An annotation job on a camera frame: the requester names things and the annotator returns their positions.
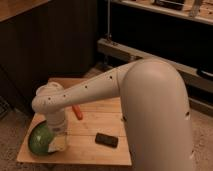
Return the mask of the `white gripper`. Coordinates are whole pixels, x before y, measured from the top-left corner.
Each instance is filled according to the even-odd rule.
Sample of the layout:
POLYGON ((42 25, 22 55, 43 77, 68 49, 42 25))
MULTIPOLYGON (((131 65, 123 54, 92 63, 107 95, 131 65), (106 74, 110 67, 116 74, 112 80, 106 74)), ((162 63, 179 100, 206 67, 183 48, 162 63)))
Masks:
POLYGON ((54 134, 59 135, 59 147, 66 149, 68 146, 67 116, 65 110, 59 110, 45 115, 47 126, 54 134))

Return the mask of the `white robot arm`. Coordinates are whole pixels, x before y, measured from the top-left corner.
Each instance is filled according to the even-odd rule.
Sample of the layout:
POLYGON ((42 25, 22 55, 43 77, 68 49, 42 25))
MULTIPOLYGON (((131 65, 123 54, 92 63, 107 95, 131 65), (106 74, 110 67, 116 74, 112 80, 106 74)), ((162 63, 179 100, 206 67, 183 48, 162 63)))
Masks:
POLYGON ((67 89, 47 83, 37 89, 32 108, 62 133, 66 107, 114 97, 121 102, 131 171, 196 171, 186 86, 165 61, 137 60, 67 89))

